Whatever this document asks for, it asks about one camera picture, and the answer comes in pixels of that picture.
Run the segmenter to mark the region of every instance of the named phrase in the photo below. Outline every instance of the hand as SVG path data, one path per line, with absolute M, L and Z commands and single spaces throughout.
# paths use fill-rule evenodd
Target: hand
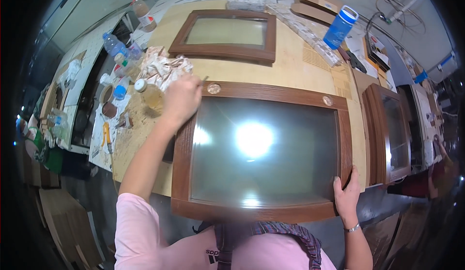
M 345 190 L 342 190 L 339 177 L 334 178 L 333 187 L 336 209 L 341 216 L 342 224 L 345 229 L 351 229 L 358 224 L 357 202 L 360 195 L 360 184 L 358 183 L 357 167 L 352 166 L 350 181 Z
M 433 139 L 434 139 L 434 142 L 436 142 L 436 144 L 439 145 L 439 142 L 440 142 L 441 140 L 439 139 L 439 136 L 438 136 L 437 134 L 434 135 Z
M 194 115 L 202 99 L 202 81 L 198 76 L 183 74 L 166 90 L 163 117 L 179 129 Z

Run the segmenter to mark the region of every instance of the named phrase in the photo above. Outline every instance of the black tool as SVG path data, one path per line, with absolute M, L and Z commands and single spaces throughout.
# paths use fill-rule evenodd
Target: black tool
M 366 68 L 358 60 L 358 58 L 355 56 L 355 54 L 353 54 L 350 50 L 346 50 L 346 52 L 350 57 L 350 65 L 352 66 L 352 68 L 358 68 L 361 72 L 366 74 Z

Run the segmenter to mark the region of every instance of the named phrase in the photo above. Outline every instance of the blue bottle cap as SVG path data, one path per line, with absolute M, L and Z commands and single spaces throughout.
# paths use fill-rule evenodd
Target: blue bottle cap
M 116 86 L 113 92 L 113 97 L 117 100 L 122 100 L 124 99 L 125 95 L 126 95 L 126 89 L 123 86 Z
M 342 19 L 351 24 L 355 23 L 358 19 L 358 13 L 354 9 L 346 5 L 342 6 L 339 15 Z

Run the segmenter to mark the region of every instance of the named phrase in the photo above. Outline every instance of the brown liquid bottle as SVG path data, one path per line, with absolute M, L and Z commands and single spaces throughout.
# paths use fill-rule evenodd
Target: brown liquid bottle
M 151 32 L 157 27 L 154 17 L 150 14 L 143 0 L 132 0 L 132 9 L 137 19 L 139 19 L 139 22 L 142 24 L 142 30 L 144 32 Z
M 142 94 L 143 102 L 156 112 L 161 113 L 163 92 L 154 84 L 148 84 L 146 80 L 137 80 L 134 84 L 136 92 Z

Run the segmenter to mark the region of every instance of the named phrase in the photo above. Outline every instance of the gray floor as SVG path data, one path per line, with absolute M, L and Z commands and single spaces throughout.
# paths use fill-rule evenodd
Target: gray floor
M 95 226 L 105 257 L 109 257 L 106 245 L 114 243 L 116 231 L 116 188 L 119 183 L 113 183 L 112 174 L 103 169 L 84 182 L 73 178 L 62 178 L 62 187 L 78 199 L 94 216 Z M 371 224 L 398 212 L 405 211 L 412 202 L 426 202 L 426 199 L 387 194 L 380 187 L 368 188 L 360 195 L 357 205 L 357 215 L 362 226 Z M 200 221 L 171 215 L 170 198 L 152 194 L 150 204 L 160 215 L 160 228 L 168 244 L 194 234 L 192 227 L 197 228 Z M 336 268 L 343 267 L 344 232 L 339 217 L 327 220 L 302 223 L 310 232 L 321 240 L 323 250 L 329 256 Z M 111 262 L 105 263 L 105 269 L 113 269 Z

